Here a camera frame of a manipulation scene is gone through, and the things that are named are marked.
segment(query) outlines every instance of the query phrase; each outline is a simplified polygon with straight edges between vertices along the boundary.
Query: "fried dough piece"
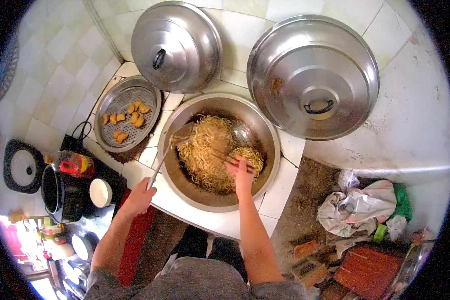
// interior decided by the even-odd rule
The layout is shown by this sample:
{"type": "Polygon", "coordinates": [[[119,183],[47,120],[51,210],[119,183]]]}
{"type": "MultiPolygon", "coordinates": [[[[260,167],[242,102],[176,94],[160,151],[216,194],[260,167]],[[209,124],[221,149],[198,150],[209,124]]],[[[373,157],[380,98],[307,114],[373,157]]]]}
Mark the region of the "fried dough piece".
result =
{"type": "Polygon", "coordinates": [[[110,116],[110,122],[114,125],[117,123],[117,113],[116,112],[110,116]]]}
{"type": "Polygon", "coordinates": [[[104,113],[103,114],[103,124],[106,125],[108,123],[109,117],[108,117],[108,113],[104,113]]]}
{"type": "Polygon", "coordinates": [[[132,102],[128,104],[128,109],[126,110],[126,113],[131,115],[135,111],[135,105],[133,105],[132,102]]]}
{"type": "Polygon", "coordinates": [[[143,104],[142,101],[140,101],[140,100],[135,101],[135,104],[134,104],[134,106],[135,106],[135,111],[138,110],[138,108],[140,107],[141,104],[143,104]]]}
{"type": "Polygon", "coordinates": [[[125,121],[125,115],[124,114],[118,114],[116,117],[116,121],[125,121]]]}
{"type": "Polygon", "coordinates": [[[133,112],[132,117],[130,118],[130,123],[135,123],[138,120],[138,117],[140,117],[140,114],[138,112],[133,112]]]}
{"type": "Polygon", "coordinates": [[[135,126],[135,128],[140,128],[140,126],[142,126],[144,124],[144,122],[145,122],[145,118],[140,116],[140,117],[138,117],[138,120],[135,123],[133,123],[133,126],[135,126]]]}
{"type": "Polygon", "coordinates": [[[123,142],[123,140],[125,140],[127,137],[129,136],[128,133],[120,133],[117,137],[116,137],[116,141],[121,144],[123,142]]]}
{"type": "Polygon", "coordinates": [[[140,106],[138,107],[138,110],[142,114],[146,114],[147,112],[149,112],[151,110],[151,108],[149,106],[145,105],[144,103],[141,103],[140,106]]]}

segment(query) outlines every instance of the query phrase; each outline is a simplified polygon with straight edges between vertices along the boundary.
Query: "plastic bag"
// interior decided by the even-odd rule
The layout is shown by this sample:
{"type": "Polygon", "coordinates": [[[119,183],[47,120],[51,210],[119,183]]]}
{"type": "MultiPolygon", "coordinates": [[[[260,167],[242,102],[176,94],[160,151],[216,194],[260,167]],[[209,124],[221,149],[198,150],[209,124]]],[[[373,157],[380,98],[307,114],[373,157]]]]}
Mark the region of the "plastic bag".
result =
{"type": "Polygon", "coordinates": [[[390,240],[395,242],[407,225],[407,219],[402,215],[396,215],[390,220],[388,220],[385,224],[387,224],[387,231],[390,234],[390,240]]]}
{"type": "Polygon", "coordinates": [[[395,211],[394,187],[388,180],[379,180],[365,189],[350,189],[345,195],[333,192],[318,208],[317,219],[330,233],[348,238],[356,231],[371,235],[377,225],[395,211]]]}
{"type": "Polygon", "coordinates": [[[352,170],[342,170],[338,175],[338,186],[342,193],[347,193],[349,189],[354,189],[359,184],[360,181],[352,170]]]}

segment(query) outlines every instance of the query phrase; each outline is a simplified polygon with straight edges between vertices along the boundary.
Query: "dirt floor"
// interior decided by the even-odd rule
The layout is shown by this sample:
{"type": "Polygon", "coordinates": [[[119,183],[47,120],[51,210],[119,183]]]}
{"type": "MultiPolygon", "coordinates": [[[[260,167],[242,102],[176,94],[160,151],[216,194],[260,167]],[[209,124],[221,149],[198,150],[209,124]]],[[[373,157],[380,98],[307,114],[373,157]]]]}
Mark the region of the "dirt floor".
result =
{"type": "Polygon", "coordinates": [[[290,268],[298,262],[292,256],[293,246],[312,240],[316,240],[319,247],[325,245],[326,230],[315,217],[325,198],[336,191],[339,171],[312,159],[302,158],[293,189],[271,236],[282,274],[289,273],[290,268]]]}
{"type": "MultiPolygon", "coordinates": [[[[339,171],[312,159],[302,158],[294,187],[271,237],[283,274],[288,274],[290,267],[297,263],[291,252],[294,245],[315,239],[319,247],[324,246],[325,229],[315,216],[326,196],[337,190],[336,177],[339,171]]],[[[143,242],[135,284],[147,284],[154,279],[186,227],[186,223],[156,210],[143,242]]]]}

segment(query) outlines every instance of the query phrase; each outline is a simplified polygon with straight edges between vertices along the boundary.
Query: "chopsticks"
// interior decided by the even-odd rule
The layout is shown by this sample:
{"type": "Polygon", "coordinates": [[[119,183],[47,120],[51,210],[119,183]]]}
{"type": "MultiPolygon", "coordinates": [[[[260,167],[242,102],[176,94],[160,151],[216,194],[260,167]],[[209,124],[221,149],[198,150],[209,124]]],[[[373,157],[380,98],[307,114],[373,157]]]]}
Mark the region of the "chopsticks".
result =
{"type": "MultiPolygon", "coordinates": [[[[216,157],[216,158],[222,160],[223,162],[229,163],[230,165],[233,165],[234,167],[237,167],[237,168],[238,168],[239,162],[238,162],[237,159],[234,159],[233,157],[231,157],[231,156],[229,156],[229,155],[223,153],[223,152],[220,151],[220,150],[217,150],[217,149],[215,149],[215,148],[212,148],[212,149],[215,150],[215,151],[217,151],[218,153],[222,154],[224,157],[220,157],[220,156],[215,155],[215,154],[213,154],[213,153],[210,153],[211,155],[213,155],[214,157],[216,157]]],[[[247,171],[248,173],[250,173],[250,174],[255,174],[255,173],[256,173],[256,172],[255,172],[255,169],[254,169],[249,163],[246,163],[246,171],[247,171]]]]}

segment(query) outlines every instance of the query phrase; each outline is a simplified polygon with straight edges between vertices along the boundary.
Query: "person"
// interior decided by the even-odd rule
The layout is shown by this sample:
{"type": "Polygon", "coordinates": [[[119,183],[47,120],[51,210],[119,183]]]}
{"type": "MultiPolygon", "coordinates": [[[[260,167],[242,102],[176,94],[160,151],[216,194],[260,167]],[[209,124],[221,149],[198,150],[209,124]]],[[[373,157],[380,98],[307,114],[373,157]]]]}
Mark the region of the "person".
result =
{"type": "Polygon", "coordinates": [[[190,225],[149,285],[121,286],[117,276],[130,225],[146,213],[156,193],[156,188],[146,190],[145,178],[132,189],[95,249],[85,299],[304,299],[305,287],[280,273],[252,200],[254,174],[247,172],[246,158],[236,159],[238,166],[226,167],[235,176],[243,258],[238,243],[223,237],[214,239],[205,258],[207,235],[190,225]]]}

